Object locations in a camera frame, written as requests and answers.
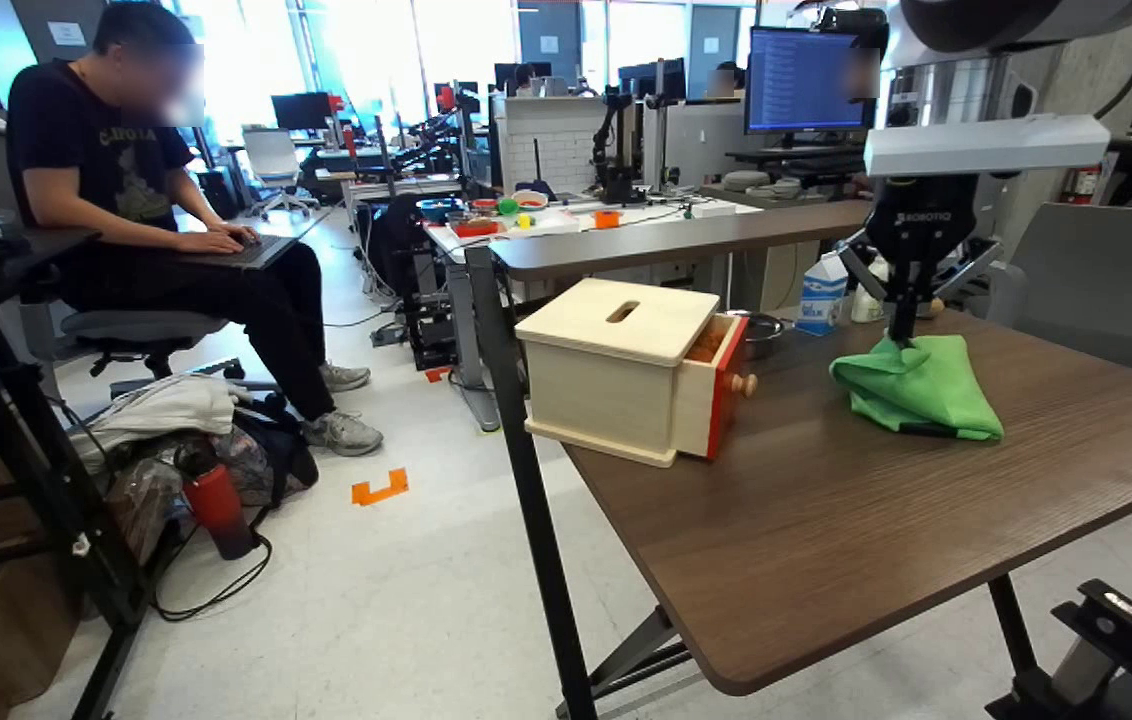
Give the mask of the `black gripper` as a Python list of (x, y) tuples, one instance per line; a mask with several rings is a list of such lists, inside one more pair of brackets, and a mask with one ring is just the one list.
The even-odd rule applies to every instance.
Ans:
[(923, 271), (931, 271), (976, 227), (973, 176), (892, 176), (875, 189), (867, 246), (892, 265), (887, 339), (913, 346)]

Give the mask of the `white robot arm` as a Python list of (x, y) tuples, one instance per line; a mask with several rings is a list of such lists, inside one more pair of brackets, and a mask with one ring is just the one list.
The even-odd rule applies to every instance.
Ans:
[(909, 346), (937, 265), (976, 227), (984, 176), (1093, 169), (1112, 146), (1097, 114), (1021, 104), (1008, 55), (1118, 31), (1132, 0), (884, 0), (884, 20), (863, 139), (880, 198), (863, 237), (892, 268), (880, 287), (887, 338)]

